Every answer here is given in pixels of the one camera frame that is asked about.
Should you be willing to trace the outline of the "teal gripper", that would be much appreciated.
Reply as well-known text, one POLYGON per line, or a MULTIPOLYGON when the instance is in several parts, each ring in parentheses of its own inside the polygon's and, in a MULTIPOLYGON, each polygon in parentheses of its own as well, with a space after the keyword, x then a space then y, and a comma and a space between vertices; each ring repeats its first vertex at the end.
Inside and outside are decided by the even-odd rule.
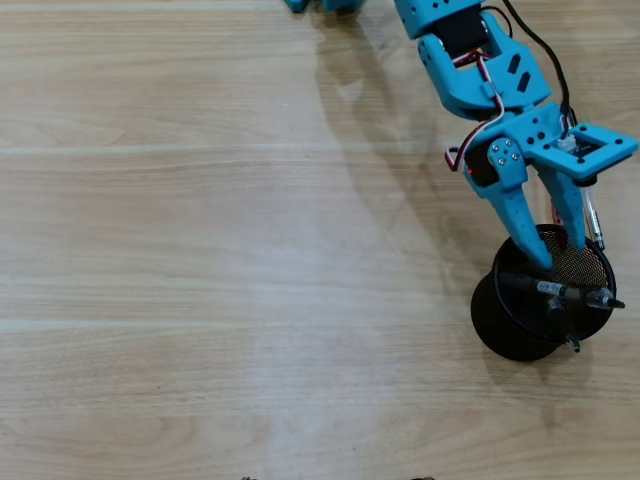
POLYGON ((489 122, 464 154, 465 176, 476 194, 491 204, 514 244, 542 270, 552 268, 552 258, 523 191, 528 166, 534 167, 549 193, 553 227, 563 232, 564 243, 578 250, 586 246, 580 189, 567 174, 534 158, 562 133, 559 107, 551 103, 489 122))

